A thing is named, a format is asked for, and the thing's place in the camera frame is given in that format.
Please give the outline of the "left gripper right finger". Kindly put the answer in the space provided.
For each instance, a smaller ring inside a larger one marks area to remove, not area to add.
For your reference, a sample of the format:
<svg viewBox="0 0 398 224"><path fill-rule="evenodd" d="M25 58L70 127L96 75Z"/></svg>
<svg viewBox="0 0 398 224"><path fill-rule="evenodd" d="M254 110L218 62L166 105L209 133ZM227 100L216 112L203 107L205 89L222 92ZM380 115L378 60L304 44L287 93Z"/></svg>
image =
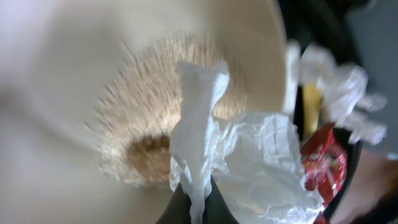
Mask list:
<svg viewBox="0 0 398 224"><path fill-rule="evenodd" d="M211 187L211 194L205 199L203 224L238 224L213 177L211 177Z"/></svg>

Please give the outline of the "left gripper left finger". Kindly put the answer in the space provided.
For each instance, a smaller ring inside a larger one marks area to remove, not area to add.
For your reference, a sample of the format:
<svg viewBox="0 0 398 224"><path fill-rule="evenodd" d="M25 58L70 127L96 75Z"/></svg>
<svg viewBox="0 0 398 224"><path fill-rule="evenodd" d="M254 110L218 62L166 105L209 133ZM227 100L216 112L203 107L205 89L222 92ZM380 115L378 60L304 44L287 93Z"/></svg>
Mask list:
<svg viewBox="0 0 398 224"><path fill-rule="evenodd" d="M189 196L183 191L181 184L178 184L169 204L156 224L191 224L190 207Z"/></svg>

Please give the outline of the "red snack wrapper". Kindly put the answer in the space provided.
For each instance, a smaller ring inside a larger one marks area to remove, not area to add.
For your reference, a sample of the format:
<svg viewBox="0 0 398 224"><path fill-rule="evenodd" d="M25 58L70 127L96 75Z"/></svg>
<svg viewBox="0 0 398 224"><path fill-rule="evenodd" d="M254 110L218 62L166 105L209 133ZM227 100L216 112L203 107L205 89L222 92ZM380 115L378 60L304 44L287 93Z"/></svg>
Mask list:
<svg viewBox="0 0 398 224"><path fill-rule="evenodd" d="M323 198L323 208L335 198L343 187L347 173L348 153L336 140L334 123L327 123L301 147L305 167L305 188L318 191Z"/></svg>

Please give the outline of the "white napkin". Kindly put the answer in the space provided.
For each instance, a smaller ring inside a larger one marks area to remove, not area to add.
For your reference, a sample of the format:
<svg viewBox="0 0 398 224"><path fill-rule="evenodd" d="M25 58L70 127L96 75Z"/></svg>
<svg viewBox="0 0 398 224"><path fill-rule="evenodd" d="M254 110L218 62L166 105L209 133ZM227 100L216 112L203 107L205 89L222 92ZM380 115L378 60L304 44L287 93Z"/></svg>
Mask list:
<svg viewBox="0 0 398 224"><path fill-rule="evenodd" d="M203 223L207 201L221 195L239 223L313 223L323 208L319 193L305 188L299 137L290 118L252 110L233 121L214 108L229 73L179 62L180 120L170 137L170 188L190 199L188 221Z"/></svg>

